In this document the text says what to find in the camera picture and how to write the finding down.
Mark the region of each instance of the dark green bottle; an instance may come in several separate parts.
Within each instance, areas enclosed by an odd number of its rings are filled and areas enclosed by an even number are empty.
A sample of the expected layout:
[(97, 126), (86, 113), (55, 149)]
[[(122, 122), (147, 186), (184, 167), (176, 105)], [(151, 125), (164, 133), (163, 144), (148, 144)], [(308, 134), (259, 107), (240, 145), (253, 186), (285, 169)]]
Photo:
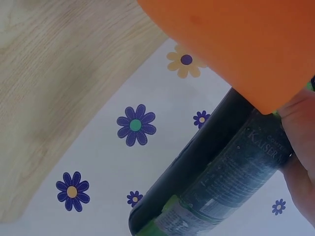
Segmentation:
[(231, 89), (132, 210), (133, 236), (194, 236), (247, 201), (292, 155), (281, 120)]

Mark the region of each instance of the wooden table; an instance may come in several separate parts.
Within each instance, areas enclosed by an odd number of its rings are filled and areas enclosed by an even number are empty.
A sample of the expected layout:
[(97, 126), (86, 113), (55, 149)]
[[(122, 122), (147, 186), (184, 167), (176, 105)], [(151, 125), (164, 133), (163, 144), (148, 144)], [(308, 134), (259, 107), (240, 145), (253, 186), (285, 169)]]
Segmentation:
[(0, 1), (0, 221), (166, 36), (135, 0)]

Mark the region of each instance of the orange plastic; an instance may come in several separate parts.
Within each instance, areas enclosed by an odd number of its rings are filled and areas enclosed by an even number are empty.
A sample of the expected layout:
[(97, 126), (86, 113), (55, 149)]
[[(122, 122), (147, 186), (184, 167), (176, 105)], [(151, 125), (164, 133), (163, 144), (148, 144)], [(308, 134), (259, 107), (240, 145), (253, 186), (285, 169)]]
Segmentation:
[(315, 75), (315, 0), (139, 0), (263, 114)]

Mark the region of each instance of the black label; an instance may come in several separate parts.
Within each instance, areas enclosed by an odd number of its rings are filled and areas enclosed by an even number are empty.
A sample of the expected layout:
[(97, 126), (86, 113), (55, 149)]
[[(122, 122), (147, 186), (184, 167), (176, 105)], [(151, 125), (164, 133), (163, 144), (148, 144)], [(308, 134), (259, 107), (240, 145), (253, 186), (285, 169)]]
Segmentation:
[(246, 124), (181, 199), (213, 222), (229, 217), (287, 162), (292, 148), (273, 115), (254, 110)]

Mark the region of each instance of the hand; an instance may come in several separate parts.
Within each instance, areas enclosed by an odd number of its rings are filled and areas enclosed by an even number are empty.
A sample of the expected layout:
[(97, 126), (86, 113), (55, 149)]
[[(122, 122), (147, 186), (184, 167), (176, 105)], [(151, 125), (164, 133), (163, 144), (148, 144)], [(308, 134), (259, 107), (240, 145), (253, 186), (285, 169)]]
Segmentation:
[(300, 91), (279, 114), (295, 152), (282, 172), (294, 204), (315, 227), (315, 92)]

